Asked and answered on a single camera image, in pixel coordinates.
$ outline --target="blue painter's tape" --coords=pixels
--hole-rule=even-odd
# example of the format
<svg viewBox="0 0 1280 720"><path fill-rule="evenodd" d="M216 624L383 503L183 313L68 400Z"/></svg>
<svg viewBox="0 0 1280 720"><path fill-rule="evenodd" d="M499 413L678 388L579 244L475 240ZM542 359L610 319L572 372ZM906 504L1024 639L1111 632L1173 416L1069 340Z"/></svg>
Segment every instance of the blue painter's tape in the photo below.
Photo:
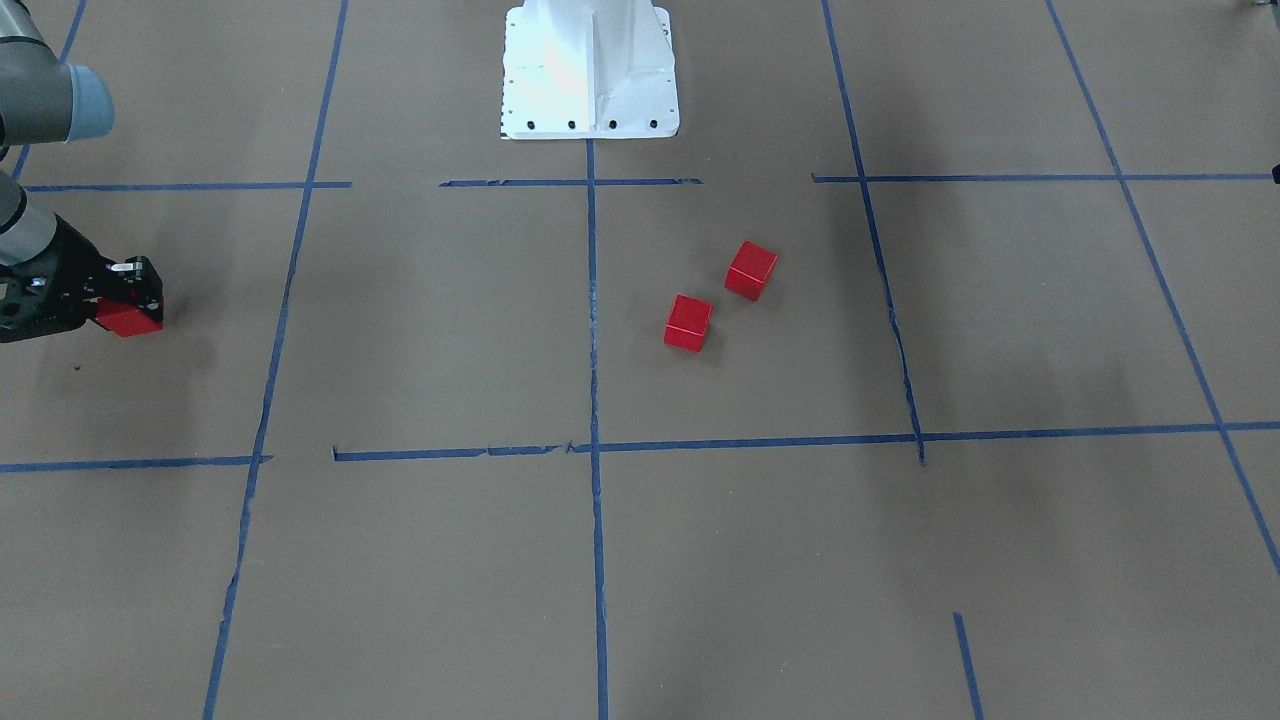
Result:
<svg viewBox="0 0 1280 720"><path fill-rule="evenodd" d="M1102 115L1098 113L1098 106L1093 101L1093 94L1089 92L1089 86L1084 81L1084 73L1080 70L1080 64L1075 58L1075 51L1071 49L1071 42L1066 37L1066 28L1062 26L1062 19L1057 14L1057 8L1053 5L1053 0L1044 0L1044 5L1053 20L1055 29L1057 29L1057 36L1062 42L1062 50L1066 53L1066 58L1071 63L1071 72L1075 73L1076 83L1080 86L1084 101L1089 106L1089 114L1093 115L1093 123L1097 126L1098 137L1102 140L1102 146L1107 151L1111 167L1115 169L1116 181L1124 191L1125 202L1129 205L1129 213L1133 215L1134 225L1138 228L1138 236L1142 238L1142 246L1147 252L1147 260L1151 263L1151 269L1156 275L1156 282L1160 284L1160 292L1165 296L1165 305L1169 306L1169 313L1174 316L1174 324L1178 327L1178 334L1183 340L1183 347L1187 350L1187 357L1190 360L1192 369L1196 372L1196 379L1199 382L1201 392L1204 393L1204 402L1208 405L1210 414L1213 416L1213 424L1219 430L1219 436L1222 438L1222 447L1226 450L1226 456L1231 461L1231 469L1235 470L1236 480L1239 480L1240 489L1244 492L1245 502L1249 506L1249 511L1253 514L1253 521L1258 528L1258 534L1262 536L1262 543L1266 546L1267 553L1271 556L1271 566L1275 573L1280 575L1280 550L1276 548L1276 542L1271 536L1271 529L1267 527L1266 516L1263 516L1262 509L1258 506L1258 501L1253 495L1253 486L1249 483L1249 478L1244 471L1244 465L1240 462L1240 457L1235 451L1235 443L1231 442L1231 433L1226 423L1222 420L1222 413L1220 411L1217 400L1213 397L1213 392L1208 386L1208 378L1204 374L1204 368L1201 365L1199 356L1196 354L1196 346L1192 343L1190 333L1187 329L1187 324L1183 322L1181 313L1178 310L1178 304L1174 301L1172 290L1169 287L1169 281L1165 277L1164 269L1161 269L1160 260L1156 258L1156 249L1151 242L1151 236L1147 233L1147 225L1142 220L1142 214L1138 211L1138 202L1134 200L1133 190L1129 187L1129 181L1125 178L1124 170L1120 168L1120 160L1116 155L1115 147L1111 145L1111 137L1107 135L1107 128L1102 123Z"/></svg>
<svg viewBox="0 0 1280 720"><path fill-rule="evenodd" d="M22 170L27 168L27 156L31 155L31 146L23 145L22 151L18 152L18 161L13 165L13 174L10 176L14 182L22 179Z"/></svg>
<svg viewBox="0 0 1280 720"><path fill-rule="evenodd" d="M76 470L141 470L148 468L237 468L248 465L252 457L236 455L224 457L156 457L147 460L79 460L65 462L10 462L0 465L0 474L10 473L61 473Z"/></svg>
<svg viewBox="0 0 1280 720"><path fill-rule="evenodd" d="M972 183L972 182L1115 182L1115 173L1043 173L1043 174L965 174L965 176L819 176L812 174L818 184L904 184L904 183ZM1261 173L1192 173L1192 174L1140 174L1124 176L1139 182L1271 182L1271 176Z"/></svg>
<svg viewBox="0 0 1280 720"><path fill-rule="evenodd" d="M312 183L314 190L348 190L351 182ZM306 182L192 182L155 184L33 184L28 192L210 192L233 190L306 190Z"/></svg>
<svg viewBox="0 0 1280 720"><path fill-rule="evenodd" d="M1226 425L1233 432L1262 432L1280 430L1280 421L1261 423L1230 423ZM1032 428L1009 430L972 430L954 433L924 433L925 442L974 442L974 441L1002 441L1002 439L1050 439L1050 438L1088 438L1088 437L1129 437L1129 436L1164 436L1164 434L1194 434L1217 433L1219 428L1213 423L1188 423L1166 425L1110 425L1092 428ZM641 442L602 442L599 452L654 452L663 450L736 450L756 447L829 447L849 445L895 445L914 443L913 433L886 433L861 436L813 436L813 437L763 437L763 438L730 438L730 439L668 439L668 441L641 441ZM338 462L367 462L379 460L434 460L447 457L485 457L502 455L548 455L552 452L567 452L585 455L596 450L593 443L566 443L566 445L525 445L508 448L489 447L453 447L440 450L396 450L379 452L338 452L334 450L334 460Z"/></svg>
<svg viewBox="0 0 1280 720"><path fill-rule="evenodd" d="M854 151L854 164L858 165L858 177L867 177L867 168L863 165L863 151L858 142L858 126L854 123L854 109L849 100L849 86L845 82L845 67L840 59L840 44L836 41L836 26L831 18L831 1L822 0L822 12L827 22L827 40L831 44L831 59L836 65L836 82L840 86L840 100L845 108L845 123L849 127L849 143ZM859 187L863 191L863 209L867 211L867 225L872 236L872 250L876 254L876 269L881 275L881 284L884 288L884 305L888 310L888 324L893 332L893 342L897 345L897 357L902 370L902 389L906 393L906 409L911 418L911 430L915 433L916 455L920 465L925 464L924 437L920 429L920 414L915 406L915 391L911 388L911 370L906 361L906 347L902 345L902 331L897 324L897 309L893 306L893 288L888 282L888 268L884 264L884 252L881 247L879 228L876 223L876 208L872 205L870 186L861 181Z"/></svg>
<svg viewBox="0 0 1280 720"><path fill-rule="evenodd" d="M218 705L218 688L223 675L223 662L227 659L227 641L230 637L232 619L236 611L236 596L239 588L241 569L244 565L244 544L248 542L250 505L257 492L257 478L266 445L266 429L271 419L271 404L275 398L275 379L280 370L280 356L284 351L284 331L289 322L289 296L293 290L293 278L298 269L298 255L302 251L302 238L306 236L307 215L311 211L311 193L316 182L316 169L320 165L320 150L324 146L324 131L329 118L329 102L333 99L334 79L338 74L338 59L342 53L343 31L347 24L347 9L349 0L342 0L338 9L338 23L334 31L333 50L329 55L329 72L325 78L324 95L320 100L320 114L316 119L315 137L311 142L311 161L307 168L306 187L302 190L302 204L298 208L298 223L293 233L293 250L289 255L289 268L284 281L284 292L280 297L280 313L275 325L275 342L271 347L271 363L268 369L266 387L262 392L262 416L259 421L257 434L253 439L253 457L248 466L248 477L244 483L244 501L241 506L239 537L236 550L236 570L230 583L227 584L227 594L223 598L223 619L218 626L218 643L214 647L214 662L209 671L209 689L205 694L204 720L214 720L214 710Z"/></svg>
<svg viewBox="0 0 1280 720"><path fill-rule="evenodd" d="M609 720L609 641L604 592L604 507L600 480L600 305L596 274L595 141L586 141L586 268L591 329L591 519L595 559L595 687L599 720Z"/></svg>
<svg viewBox="0 0 1280 720"><path fill-rule="evenodd" d="M604 186L672 186L672 184L703 184L699 178L614 178L614 179L457 179L442 182L440 187L586 187L595 184Z"/></svg>
<svg viewBox="0 0 1280 720"><path fill-rule="evenodd" d="M79 0L79 4L76 5L76 17L72 18L72 27L67 31L67 41L63 42L63 51L58 54L59 63L65 63L72 56L72 46L76 45L76 37L79 36L79 24L84 19L86 5L88 5L88 0Z"/></svg>
<svg viewBox="0 0 1280 720"><path fill-rule="evenodd" d="M983 720L982 694L978 692L978 675L973 670L973 655L969 652L969 634L964 629L964 616L952 614L956 625L956 641L960 643L960 660L964 662L964 676L969 684L969 703L973 706L973 719Z"/></svg>

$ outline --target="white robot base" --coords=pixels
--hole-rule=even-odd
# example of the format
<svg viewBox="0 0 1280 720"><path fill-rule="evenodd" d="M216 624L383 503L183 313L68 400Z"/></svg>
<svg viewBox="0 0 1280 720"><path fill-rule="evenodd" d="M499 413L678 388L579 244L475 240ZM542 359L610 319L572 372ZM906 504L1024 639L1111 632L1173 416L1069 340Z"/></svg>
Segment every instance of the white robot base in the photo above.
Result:
<svg viewBox="0 0 1280 720"><path fill-rule="evenodd" d="M525 0L507 13L502 137L671 137L671 15L650 0Z"/></svg>

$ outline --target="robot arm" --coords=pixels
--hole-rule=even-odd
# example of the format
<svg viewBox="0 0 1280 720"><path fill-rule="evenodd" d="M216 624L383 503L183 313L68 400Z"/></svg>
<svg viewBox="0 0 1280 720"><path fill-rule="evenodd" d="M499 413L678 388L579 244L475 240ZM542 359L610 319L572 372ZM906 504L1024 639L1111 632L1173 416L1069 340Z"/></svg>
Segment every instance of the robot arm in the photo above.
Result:
<svg viewBox="0 0 1280 720"><path fill-rule="evenodd" d="M26 5L0 0L0 146L99 137L114 120L102 78L59 61ZM161 329L163 319L163 284L150 260L108 260L0 172L0 342L87 320L128 337Z"/></svg>
<svg viewBox="0 0 1280 720"><path fill-rule="evenodd" d="M101 137L114 123L102 78L60 63L26 5L0 0L0 145Z"/></svg>

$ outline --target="held red cube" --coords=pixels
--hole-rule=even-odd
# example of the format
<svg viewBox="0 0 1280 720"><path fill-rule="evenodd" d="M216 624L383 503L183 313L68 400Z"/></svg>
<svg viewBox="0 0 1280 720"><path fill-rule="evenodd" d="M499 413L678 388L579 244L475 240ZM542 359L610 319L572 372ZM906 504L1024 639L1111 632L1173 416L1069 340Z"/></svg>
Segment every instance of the held red cube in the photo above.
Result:
<svg viewBox="0 0 1280 720"><path fill-rule="evenodd" d="M749 300L759 300L777 261L777 254L769 252L754 242L744 242L742 247L737 250L737 255L733 256L733 263L728 266L724 287Z"/></svg>
<svg viewBox="0 0 1280 720"><path fill-rule="evenodd" d="M707 328L712 324L712 304L696 297L676 296L667 318L663 342L698 352L707 341Z"/></svg>
<svg viewBox="0 0 1280 720"><path fill-rule="evenodd" d="M133 337L164 329L164 323L147 318L142 310L123 302L113 302L105 297L99 299L93 319L120 337Z"/></svg>

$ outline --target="red block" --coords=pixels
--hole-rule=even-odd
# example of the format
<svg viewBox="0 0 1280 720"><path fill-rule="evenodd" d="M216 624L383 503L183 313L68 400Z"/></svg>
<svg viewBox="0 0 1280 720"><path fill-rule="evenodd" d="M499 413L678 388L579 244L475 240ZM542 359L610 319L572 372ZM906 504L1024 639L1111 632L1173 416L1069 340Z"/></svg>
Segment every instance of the red block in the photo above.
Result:
<svg viewBox="0 0 1280 720"><path fill-rule="evenodd" d="M164 329L164 323L147 318L142 310L133 305L113 302L105 297L99 299L97 314L93 319L120 337L133 337Z"/></svg>
<svg viewBox="0 0 1280 720"><path fill-rule="evenodd" d="M744 242L728 266L728 274L724 275L724 287L742 297L759 300L777 261L777 254L769 252L753 242Z"/></svg>
<svg viewBox="0 0 1280 720"><path fill-rule="evenodd" d="M707 328L712 324L712 304L696 297L676 296L667 316L667 332L663 341L675 347L698 352L707 341Z"/></svg>

